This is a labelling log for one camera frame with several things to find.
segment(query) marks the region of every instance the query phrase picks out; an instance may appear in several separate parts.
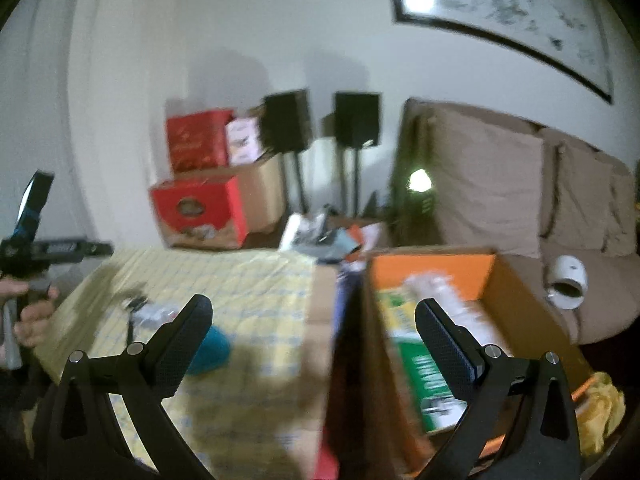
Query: blue item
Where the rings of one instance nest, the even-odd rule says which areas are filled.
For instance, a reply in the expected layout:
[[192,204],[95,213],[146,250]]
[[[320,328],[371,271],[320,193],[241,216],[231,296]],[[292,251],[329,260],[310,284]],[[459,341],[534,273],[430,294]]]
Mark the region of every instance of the blue item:
[[231,343],[221,330],[212,326],[194,355],[187,375],[197,375],[221,367],[229,359]]

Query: black picture frame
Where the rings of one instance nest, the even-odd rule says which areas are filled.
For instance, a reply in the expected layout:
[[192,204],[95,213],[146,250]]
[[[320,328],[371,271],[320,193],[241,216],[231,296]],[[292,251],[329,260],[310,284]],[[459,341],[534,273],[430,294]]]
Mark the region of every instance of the black picture frame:
[[537,59],[538,61],[542,61],[552,66],[556,70],[559,70],[560,72],[570,76],[577,82],[586,86],[588,89],[593,91],[599,97],[604,99],[608,104],[610,105],[613,104],[613,84],[612,84],[612,78],[611,78],[611,70],[609,67],[609,49],[607,46],[607,42],[604,41],[605,35],[604,35],[604,28],[602,26],[602,19],[600,17],[600,13],[598,12],[598,9],[593,0],[591,0],[591,4],[593,6],[594,14],[596,16],[600,37],[603,38],[604,56],[607,64],[607,85],[609,87],[608,92],[604,91],[595,83],[585,78],[585,76],[565,66],[564,64],[559,62],[557,59],[554,59],[551,56],[548,56],[547,54],[545,54],[544,52],[540,52],[539,50],[532,48],[524,43],[513,40],[501,34],[496,34],[489,30],[484,30],[483,28],[474,27],[473,25],[467,25],[465,23],[459,23],[459,22],[452,22],[449,20],[445,20],[443,18],[438,18],[436,16],[417,16],[404,11],[404,5],[402,3],[402,0],[392,0],[392,1],[394,6],[396,23],[411,23],[413,25],[435,27],[443,30],[451,30],[453,32],[468,34],[470,36],[475,36],[476,38],[493,41],[494,43],[498,43],[508,48],[512,48],[513,50],[517,50],[523,54],[526,54],[527,56],[530,56],[534,59]]

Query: red box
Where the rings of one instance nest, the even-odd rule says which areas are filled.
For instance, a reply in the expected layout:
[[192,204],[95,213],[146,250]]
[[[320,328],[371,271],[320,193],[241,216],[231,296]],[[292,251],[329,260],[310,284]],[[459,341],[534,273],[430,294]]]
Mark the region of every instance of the red box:
[[228,166],[225,126],[233,118],[229,108],[168,118],[166,137],[174,173]]
[[151,190],[170,246],[237,249],[247,235],[236,177],[168,180]]

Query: yellow checkered tablecloth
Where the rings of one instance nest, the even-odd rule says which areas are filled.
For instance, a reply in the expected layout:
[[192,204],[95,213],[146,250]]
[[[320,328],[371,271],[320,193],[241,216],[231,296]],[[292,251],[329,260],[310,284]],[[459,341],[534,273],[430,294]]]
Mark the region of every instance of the yellow checkered tablecloth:
[[[227,366],[186,377],[162,402],[203,464],[219,480],[300,478],[290,450],[300,437],[301,344],[314,261],[294,253],[118,251],[89,275],[52,318],[36,355],[54,378],[76,349],[90,357],[125,347],[125,298],[184,306],[193,294],[213,305],[213,323],[232,342]],[[136,339],[148,339],[149,334]],[[114,410],[132,453],[151,464],[119,396]]]

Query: speaker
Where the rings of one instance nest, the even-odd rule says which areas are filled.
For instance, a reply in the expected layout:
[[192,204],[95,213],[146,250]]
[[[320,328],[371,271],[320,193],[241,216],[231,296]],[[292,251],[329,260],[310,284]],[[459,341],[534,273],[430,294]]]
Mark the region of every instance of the speaker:
[[267,95],[261,126],[262,141],[274,152],[304,152],[312,137],[306,89]]
[[335,139],[347,148],[377,146],[380,94],[335,93]]

